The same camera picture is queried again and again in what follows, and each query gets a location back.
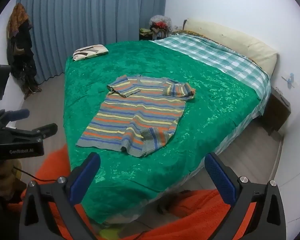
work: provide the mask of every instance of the cable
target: cable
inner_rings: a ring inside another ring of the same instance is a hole
[[[145,223],[143,223],[143,222],[141,222],[141,221],[139,221],[139,220],[135,220],[137,223],[140,223],[141,225],[144,225],[145,227],[147,227],[147,228],[150,228],[150,229],[153,229],[153,228],[151,228],[150,226],[148,226],[148,225],[146,225]]]
[[[281,92],[281,90],[278,87],[275,87],[274,90],[276,90],[280,94],[280,96],[282,96],[282,92]]]
[[[137,237],[133,238],[133,240],[140,239],[140,237],[143,236],[146,232],[149,232],[149,231],[143,231],[143,232],[141,232],[139,235],[137,235]]]
[[[15,166],[13,166],[13,168],[14,168],[15,170],[17,170],[17,171],[21,171],[21,172],[23,172],[24,174],[29,175],[30,177],[32,177],[32,178],[34,178],[34,179],[36,179],[36,180],[38,180],[38,181],[43,181],[43,182],[56,181],[56,179],[38,179],[37,177],[31,175],[30,173],[28,173],[28,172],[26,172],[26,171],[23,171],[22,169],[19,169],[19,168],[15,167]]]

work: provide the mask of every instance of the blue curtain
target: blue curtain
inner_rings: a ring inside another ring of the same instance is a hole
[[[164,15],[165,0],[17,0],[30,17],[36,80],[65,70],[74,50],[93,44],[136,41],[139,28]]]

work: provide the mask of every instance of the green velvet bedspread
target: green velvet bedspread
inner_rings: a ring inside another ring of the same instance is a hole
[[[252,88],[217,68],[153,42],[127,41],[106,47],[108,55],[77,62],[69,58],[65,75],[64,127],[71,168],[90,152],[101,157],[101,168],[82,201],[88,216],[99,223],[155,198],[195,170],[260,102]],[[76,147],[108,92],[106,85],[124,74],[169,77],[196,89],[176,134],[165,147],[143,158]]]

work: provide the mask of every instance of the shirt sleeve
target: shirt sleeve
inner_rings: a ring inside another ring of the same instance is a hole
[[[129,81],[127,75],[118,77],[114,82],[107,85],[111,92],[116,92],[122,97],[128,97],[140,91],[140,89]]]
[[[179,83],[169,80],[167,81],[167,84],[169,86],[163,90],[164,95],[183,98],[185,100],[194,98],[195,89],[190,87],[189,83]]]

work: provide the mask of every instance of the pile of clothes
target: pile of clothes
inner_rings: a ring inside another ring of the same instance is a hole
[[[152,40],[153,32],[146,28],[139,29],[139,40]]]
[[[153,40],[163,39],[170,36],[172,32],[172,21],[171,18],[155,15],[150,18],[149,21],[150,29],[153,31]]]
[[[34,79],[37,69],[31,51],[32,42],[29,32],[31,28],[25,8],[21,3],[16,4],[7,26],[7,59],[11,66],[11,74],[18,80],[25,99],[41,92]]]

